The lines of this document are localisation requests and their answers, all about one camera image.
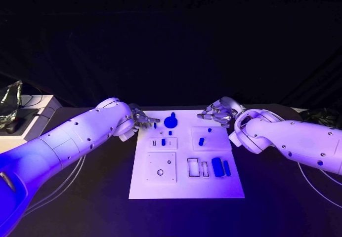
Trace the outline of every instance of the black backdrop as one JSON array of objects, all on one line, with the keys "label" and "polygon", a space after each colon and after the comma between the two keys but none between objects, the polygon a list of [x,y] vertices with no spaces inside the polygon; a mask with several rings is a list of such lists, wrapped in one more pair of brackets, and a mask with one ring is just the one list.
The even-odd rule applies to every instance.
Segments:
[{"label": "black backdrop", "polygon": [[0,14],[0,72],[72,106],[111,96],[141,106],[205,105],[223,95],[340,105],[340,3],[24,4]]}]

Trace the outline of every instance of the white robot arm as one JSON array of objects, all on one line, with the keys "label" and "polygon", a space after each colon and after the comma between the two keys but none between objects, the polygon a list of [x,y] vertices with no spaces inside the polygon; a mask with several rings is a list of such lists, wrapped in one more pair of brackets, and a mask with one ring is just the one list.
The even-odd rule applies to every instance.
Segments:
[{"label": "white robot arm", "polygon": [[229,140],[252,152],[274,146],[285,158],[320,170],[342,174],[342,131],[311,123],[287,120],[267,110],[246,110],[229,97],[218,100],[197,118],[213,119],[233,132]]},{"label": "white robot arm", "polygon": [[109,98],[40,137],[0,154],[0,236],[13,230],[47,179],[111,136],[125,141],[150,122],[160,120]]}]

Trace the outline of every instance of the robotic hand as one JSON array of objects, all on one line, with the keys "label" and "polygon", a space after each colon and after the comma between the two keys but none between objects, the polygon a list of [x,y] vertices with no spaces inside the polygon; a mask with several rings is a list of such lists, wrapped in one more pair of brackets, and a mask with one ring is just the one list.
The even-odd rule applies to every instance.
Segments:
[{"label": "robotic hand", "polygon": [[47,179],[111,136],[125,141],[151,122],[138,106],[117,98],[69,119],[40,137],[0,154],[0,236],[13,230]]},{"label": "robotic hand", "polygon": [[222,127],[229,127],[228,122],[233,118],[229,140],[238,147],[242,145],[258,154],[272,146],[290,160],[342,174],[340,130],[300,121],[284,121],[267,110],[246,110],[229,97],[213,102],[197,118],[213,119]]}]

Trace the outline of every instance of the blue object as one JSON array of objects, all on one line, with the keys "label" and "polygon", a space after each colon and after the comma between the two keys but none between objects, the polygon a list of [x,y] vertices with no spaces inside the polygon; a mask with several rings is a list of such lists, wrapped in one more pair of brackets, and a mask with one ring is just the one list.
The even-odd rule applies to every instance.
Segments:
[{"label": "blue object", "polygon": [[197,143],[197,145],[202,146],[202,145],[203,145],[203,142],[205,142],[205,139],[200,137],[200,138],[199,138],[199,143]]},{"label": "blue object", "polygon": [[164,119],[164,126],[167,128],[174,128],[177,125],[176,114],[171,112],[170,117]]},{"label": "blue object", "polygon": [[215,176],[222,177],[225,175],[225,171],[223,171],[222,162],[219,158],[212,159],[212,168],[213,168]]},{"label": "blue object", "polygon": [[225,167],[225,171],[226,171],[226,176],[229,176],[231,173],[229,173],[229,165],[228,165],[228,161],[226,160],[223,161],[223,167]]}]

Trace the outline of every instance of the black tabletop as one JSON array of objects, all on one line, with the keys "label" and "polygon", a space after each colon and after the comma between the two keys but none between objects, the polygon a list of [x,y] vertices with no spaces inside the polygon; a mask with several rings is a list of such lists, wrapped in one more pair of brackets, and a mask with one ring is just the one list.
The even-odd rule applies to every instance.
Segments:
[{"label": "black tabletop", "polygon": [[[284,119],[300,120],[288,107],[246,107],[268,109]],[[202,108],[153,107],[144,110]],[[86,110],[57,109],[44,131]],[[86,155],[69,189],[21,219],[11,237],[342,236],[342,209],[319,196],[301,176],[297,163],[272,147],[257,155],[232,145],[245,198],[128,200],[135,141],[137,135],[125,142],[112,137]],[[55,190],[73,166],[44,183],[33,202]],[[342,187],[319,170],[304,165],[303,170],[322,193],[342,204]]]}]

